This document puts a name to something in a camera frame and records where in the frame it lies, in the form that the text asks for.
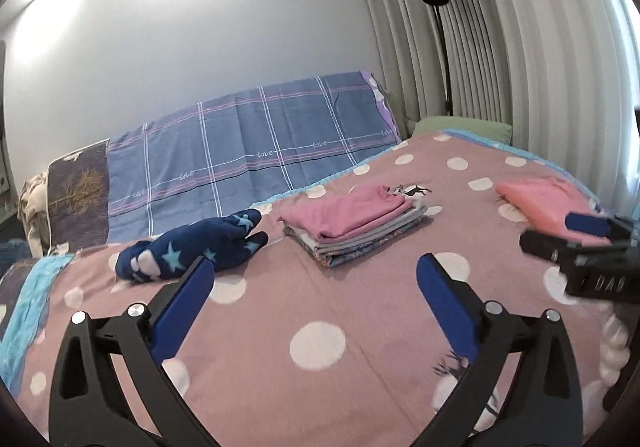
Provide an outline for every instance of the blue plaid fabric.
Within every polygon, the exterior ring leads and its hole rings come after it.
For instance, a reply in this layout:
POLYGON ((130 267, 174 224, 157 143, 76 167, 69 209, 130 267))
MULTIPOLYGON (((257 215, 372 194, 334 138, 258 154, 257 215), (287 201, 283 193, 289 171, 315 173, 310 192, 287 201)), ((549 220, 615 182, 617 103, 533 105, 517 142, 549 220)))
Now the blue plaid fabric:
POLYGON ((199 102, 110 140, 109 241, 227 216, 398 142, 366 72, 199 102))

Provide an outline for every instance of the beige cloth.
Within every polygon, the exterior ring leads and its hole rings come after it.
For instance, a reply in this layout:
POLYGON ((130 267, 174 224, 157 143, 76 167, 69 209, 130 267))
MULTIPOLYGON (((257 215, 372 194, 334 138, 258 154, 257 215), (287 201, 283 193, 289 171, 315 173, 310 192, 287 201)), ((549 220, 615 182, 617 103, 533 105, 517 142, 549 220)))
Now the beige cloth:
POLYGON ((22 186, 18 201, 18 219, 24 227, 31 255, 42 257, 49 250, 50 235, 47 220, 46 173, 34 176, 22 186))

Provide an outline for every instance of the floor lamp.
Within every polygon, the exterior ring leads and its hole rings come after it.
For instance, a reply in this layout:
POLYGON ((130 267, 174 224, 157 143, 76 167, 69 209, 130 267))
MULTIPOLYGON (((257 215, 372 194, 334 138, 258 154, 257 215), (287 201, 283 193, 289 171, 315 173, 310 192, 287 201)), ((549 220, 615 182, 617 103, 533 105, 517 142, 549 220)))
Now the floor lamp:
POLYGON ((447 89, 447 98, 444 102, 444 111, 449 116, 453 116, 453 101, 451 99, 451 73, 449 71, 449 58, 447 57, 447 43, 444 39, 444 29, 442 27, 442 17, 440 16, 440 7, 446 5, 449 0, 422 0, 433 8, 433 14, 436 17, 436 26, 438 27, 438 35, 440 36, 440 46, 444 55, 444 77, 447 89))

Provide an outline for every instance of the pink folded shirt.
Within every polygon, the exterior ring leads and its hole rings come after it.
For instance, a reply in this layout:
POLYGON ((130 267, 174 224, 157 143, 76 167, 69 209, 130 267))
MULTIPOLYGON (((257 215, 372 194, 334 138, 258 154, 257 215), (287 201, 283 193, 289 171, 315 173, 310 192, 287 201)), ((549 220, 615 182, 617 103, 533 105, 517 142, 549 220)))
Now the pink folded shirt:
POLYGON ((604 245, 609 241, 602 237, 570 231, 564 224, 569 212, 594 216, 584 195, 574 184, 558 178, 524 178, 504 182, 495 190, 507 198, 527 217, 537 231, 580 241, 585 245, 604 245))
POLYGON ((293 207, 280 220, 305 229, 318 243, 339 243, 369 232, 414 206, 383 185, 360 185, 349 194, 293 207))

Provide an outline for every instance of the pink polka dot bedspread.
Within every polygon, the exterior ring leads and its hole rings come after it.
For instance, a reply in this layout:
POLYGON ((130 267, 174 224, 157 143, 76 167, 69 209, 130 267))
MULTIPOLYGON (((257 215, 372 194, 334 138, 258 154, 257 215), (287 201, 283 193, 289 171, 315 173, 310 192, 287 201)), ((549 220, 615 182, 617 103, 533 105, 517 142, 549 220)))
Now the pink polka dot bedspread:
MULTIPOLYGON (((216 278, 165 371, 223 446, 408 446, 466 367, 450 354, 417 287, 416 263, 431 252, 452 277, 511 313, 558 309, 587 387, 599 379, 602 318, 593 303, 564 295, 557 268, 520 251, 526 218, 494 189, 505 180, 554 174, 540 163, 436 133, 261 205, 257 229, 267 231, 270 243, 216 278), (283 236, 277 219, 285 208, 367 183, 428 187, 430 221, 333 269, 283 236)), ((79 309, 93 318, 119 315, 160 287, 115 281, 115 258, 126 246, 79 252, 54 283, 49 319, 27 354, 18 397, 43 435, 50 379, 71 315, 79 309)), ((476 430, 495 419, 515 365, 509 359, 476 430)), ((132 410, 140 425, 155 431, 123 366, 120 361, 116 368, 132 410)))

